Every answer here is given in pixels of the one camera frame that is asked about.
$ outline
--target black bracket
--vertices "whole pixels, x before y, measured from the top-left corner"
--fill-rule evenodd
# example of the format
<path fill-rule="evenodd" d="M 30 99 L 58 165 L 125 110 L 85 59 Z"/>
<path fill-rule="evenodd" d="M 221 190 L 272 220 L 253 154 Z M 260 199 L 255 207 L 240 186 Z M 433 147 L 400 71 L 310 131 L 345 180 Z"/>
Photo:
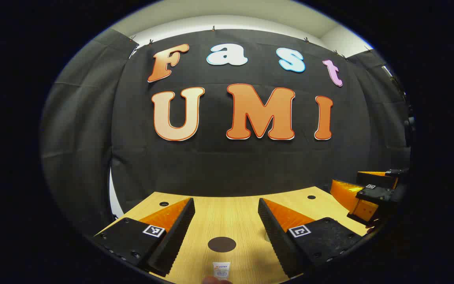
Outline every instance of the black bracket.
<path fill-rule="evenodd" d="M 290 228 L 287 235 L 313 268 L 332 263 L 362 238 L 328 217 Z"/>
<path fill-rule="evenodd" d="M 366 185 L 364 189 L 357 192 L 355 196 L 358 199 L 372 202 L 374 204 L 383 206 L 390 204 L 391 196 L 394 190 L 388 187 L 379 187 L 377 185 Z"/>
<path fill-rule="evenodd" d="M 408 173 L 409 169 L 389 169 L 385 172 L 385 176 L 393 176 L 395 178 L 398 178 L 398 182 L 405 182 Z"/>
<path fill-rule="evenodd" d="M 165 235 L 164 228 L 123 218 L 95 235 L 93 240 L 121 260 L 149 270 L 146 261 Z"/>

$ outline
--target wooden tabletop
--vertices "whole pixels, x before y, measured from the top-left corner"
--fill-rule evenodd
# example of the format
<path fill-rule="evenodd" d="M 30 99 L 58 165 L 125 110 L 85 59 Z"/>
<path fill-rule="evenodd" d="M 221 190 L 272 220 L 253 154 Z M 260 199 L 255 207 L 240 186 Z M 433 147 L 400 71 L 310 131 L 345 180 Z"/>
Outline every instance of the wooden tabletop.
<path fill-rule="evenodd" d="M 213 274 L 213 262 L 231 263 L 229 281 L 233 284 L 279 284 L 288 280 L 270 242 L 265 239 L 264 225 L 257 211 L 261 197 L 315 220 L 333 218 L 360 235 L 367 232 L 364 225 L 346 217 L 348 211 L 333 196 L 317 187 L 243 197 L 183 196 L 154 192 L 121 218 L 139 220 L 163 209 L 159 205 L 161 202 L 172 205 L 188 197 L 194 198 L 196 213 L 180 252 L 169 275 L 155 275 L 176 284 L 200 284 L 204 277 Z M 208 247 L 208 242 L 214 237 L 229 237 L 236 242 L 236 247 L 225 253 L 214 252 Z"/>

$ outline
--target black curtain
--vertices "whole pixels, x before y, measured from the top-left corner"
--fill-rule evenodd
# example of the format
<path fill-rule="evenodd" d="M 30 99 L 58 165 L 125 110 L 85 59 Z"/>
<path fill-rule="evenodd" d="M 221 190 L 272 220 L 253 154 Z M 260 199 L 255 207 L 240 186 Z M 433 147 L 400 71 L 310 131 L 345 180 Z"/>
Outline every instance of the black curtain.
<path fill-rule="evenodd" d="M 54 82 L 41 122 L 41 160 L 58 206 L 85 234 L 113 221 L 108 194 L 112 110 L 137 43 L 108 29 L 85 45 Z"/>
<path fill-rule="evenodd" d="M 190 49 L 180 55 L 176 66 L 168 66 L 171 75 L 148 83 L 153 54 L 183 43 Z M 211 47 L 222 43 L 241 45 L 248 62 L 208 64 Z M 279 47 L 299 51 L 306 70 L 295 73 L 281 68 Z M 339 69 L 341 88 L 322 63 L 328 59 Z M 327 191 L 332 178 L 354 182 L 360 170 L 408 166 L 409 150 L 401 145 L 402 118 L 407 116 L 404 104 L 386 83 L 388 78 L 372 72 L 304 40 L 254 30 L 193 32 L 141 47 L 121 74 L 113 107 L 112 178 L 121 208 L 127 212 L 155 191 L 193 196 L 252 196 L 311 186 Z M 249 139 L 229 140 L 225 132 L 232 125 L 233 99 L 227 86 L 233 83 L 253 85 L 264 103 L 274 88 L 292 89 L 295 138 L 275 141 L 266 133 L 259 139 L 248 123 Z M 182 126 L 185 100 L 180 92 L 194 86 L 205 89 L 197 132 L 182 142 L 162 139 L 153 126 L 152 95 L 175 93 L 169 119 L 172 125 Z M 333 136 L 326 141 L 314 139 L 317 95 L 334 103 Z"/>
<path fill-rule="evenodd" d="M 408 167 L 411 148 L 406 147 L 404 130 L 407 103 L 382 67 L 398 77 L 395 70 L 375 50 L 350 56 L 348 61 L 355 64 L 354 72 L 369 112 L 371 148 L 368 170 Z"/>

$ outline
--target white tube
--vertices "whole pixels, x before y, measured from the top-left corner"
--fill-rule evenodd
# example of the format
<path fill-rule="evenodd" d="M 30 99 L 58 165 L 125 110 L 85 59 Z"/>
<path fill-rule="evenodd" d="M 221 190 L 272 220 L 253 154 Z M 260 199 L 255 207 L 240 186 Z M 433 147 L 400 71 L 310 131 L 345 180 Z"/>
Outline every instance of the white tube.
<path fill-rule="evenodd" d="M 213 262 L 213 276 L 218 280 L 228 280 L 230 269 L 230 262 Z"/>

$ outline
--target orange letter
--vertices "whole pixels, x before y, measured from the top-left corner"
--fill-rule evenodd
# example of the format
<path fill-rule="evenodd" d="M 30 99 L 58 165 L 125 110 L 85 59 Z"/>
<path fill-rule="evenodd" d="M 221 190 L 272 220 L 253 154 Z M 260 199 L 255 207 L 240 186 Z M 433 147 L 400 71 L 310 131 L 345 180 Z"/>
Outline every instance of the orange letter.
<path fill-rule="evenodd" d="M 167 69 L 167 64 L 171 63 L 171 66 L 176 66 L 178 61 L 180 61 L 179 52 L 187 52 L 188 50 L 189 45 L 184 43 L 183 45 L 178 45 L 177 47 L 171 47 L 168 50 L 157 52 L 153 56 L 153 58 L 155 58 L 155 64 L 153 65 L 152 75 L 148 77 L 148 82 L 155 82 L 171 75 L 171 70 Z"/>
<path fill-rule="evenodd" d="M 332 137 L 330 132 L 330 108 L 334 105 L 331 99 L 319 95 L 315 98 L 318 104 L 318 129 L 315 131 L 316 140 L 329 140 Z"/>
<path fill-rule="evenodd" d="M 272 129 L 268 136 L 273 140 L 291 140 L 295 133 L 292 130 L 292 100 L 295 92 L 287 88 L 275 88 L 264 105 L 253 86 L 232 84 L 227 92 L 234 99 L 232 128 L 227 131 L 227 138 L 248 139 L 251 133 L 246 128 L 246 117 L 258 138 L 262 138 L 269 122 Z"/>
<path fill-rule="evenodd" d="M 185 123 L 182 127 L 173 127 L 169 122 L 169 105 L 174 99 L 174 92 L 159 92 L 152 97 L 155 104 L 153 110 L 153 126 L 157 134 L 169 141 L 183 141 L 192 137 L 199 125 L 199 97 L 204 88 L 186 88 L 182 91 L 185 98 Z"/>

